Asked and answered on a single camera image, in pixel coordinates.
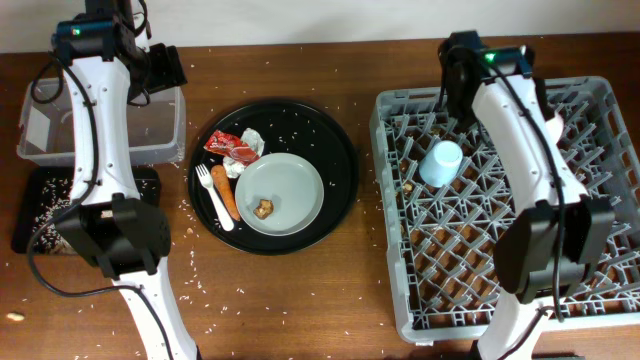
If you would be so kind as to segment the red strawberry snack wrapper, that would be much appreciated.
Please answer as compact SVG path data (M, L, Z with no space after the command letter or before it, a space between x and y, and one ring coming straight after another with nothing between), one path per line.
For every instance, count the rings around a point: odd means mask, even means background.
M246 142L239 137L215 130L204 145L204 149L214 154L229 157L243 165L250 165L260 158Z

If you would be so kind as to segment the white plastic fork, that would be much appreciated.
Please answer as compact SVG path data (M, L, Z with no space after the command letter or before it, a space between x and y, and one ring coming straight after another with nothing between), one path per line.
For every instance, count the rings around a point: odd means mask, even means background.
M216 210L218 221L225 231L231 231L234 229L234 222L228 213L226 207L224 206L222 200L217 194L213 178L208 171L208 168L204 164L197 165L195 167L195 171L197 177L199 179L200 184L208 191L211 201L213 203L214 209Z

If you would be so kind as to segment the white tissue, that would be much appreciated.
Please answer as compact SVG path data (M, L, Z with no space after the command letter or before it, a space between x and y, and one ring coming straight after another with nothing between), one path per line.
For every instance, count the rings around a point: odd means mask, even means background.
M260 159L265 142L260 134L247 128L240 137L242 145L236 146L223 158L223 167L230 179L238 178L248 165Z

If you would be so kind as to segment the orange carrot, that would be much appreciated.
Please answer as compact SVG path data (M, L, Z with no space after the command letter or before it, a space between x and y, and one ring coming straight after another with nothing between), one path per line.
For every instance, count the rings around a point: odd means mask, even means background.
M238 212L234 193L231 189L225 168L222 165L214 165L210 170L210 174L212 176L214 186L217 189L230 217L235 221L240 221L241 216Z

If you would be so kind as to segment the pile of rice and shells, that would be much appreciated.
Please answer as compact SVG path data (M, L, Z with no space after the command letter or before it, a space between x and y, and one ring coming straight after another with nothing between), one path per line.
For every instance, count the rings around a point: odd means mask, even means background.
M32 230L36 231L53 218L56 211L70 205L69 193L72 181L66 178L47 178L40 199L36 203L36 214ZM75 255L75 250L60 236L53 225L47 227L34 243L34 251L47 255Z

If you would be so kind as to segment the brown food scrap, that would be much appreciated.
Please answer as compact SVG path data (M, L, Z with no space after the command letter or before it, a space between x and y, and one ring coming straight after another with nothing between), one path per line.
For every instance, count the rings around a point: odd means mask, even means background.
M260 219L265 220L274 212L274 204L271 200L261 199L258 206L253 210L254 215Z

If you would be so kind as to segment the grey plate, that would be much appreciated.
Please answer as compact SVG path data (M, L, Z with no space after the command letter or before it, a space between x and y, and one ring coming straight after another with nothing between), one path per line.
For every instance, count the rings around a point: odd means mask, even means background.
M261 199L274 204L274 212L265 220L253 213ZM290 153L273 153L240 175L235 201L241 219L253 230L267 236L289 236L307 228L319 215L324 184L309 161Z

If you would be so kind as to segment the light blue cup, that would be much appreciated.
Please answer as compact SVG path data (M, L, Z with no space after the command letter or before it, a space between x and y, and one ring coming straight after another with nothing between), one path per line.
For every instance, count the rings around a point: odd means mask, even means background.
M455 179L462 159L459 145L449 140L440 141L419 163L419 175L427 185L441 188Z

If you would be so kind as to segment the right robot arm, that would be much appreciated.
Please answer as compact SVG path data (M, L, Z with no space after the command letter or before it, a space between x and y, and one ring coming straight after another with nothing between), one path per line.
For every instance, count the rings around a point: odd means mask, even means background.
M438 48L440 101L463 128L482 125L511 190L516 218L496 241L501 292L475 359L529 359L543 323L563 321L561 304L595 272L615 220L575 177L549 124L544 82L526 46L490 48L476 31L454 32Z

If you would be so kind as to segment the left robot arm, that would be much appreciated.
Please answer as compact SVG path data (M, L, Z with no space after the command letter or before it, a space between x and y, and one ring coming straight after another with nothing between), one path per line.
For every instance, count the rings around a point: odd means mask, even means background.
M150 37L143 1L88 1L58 24L51 55L71 97L75 160L70 205L51 223L123 296L148 358L198 359L169 280L169 221L141 200L130 160L128 106L187 82L176 48Z

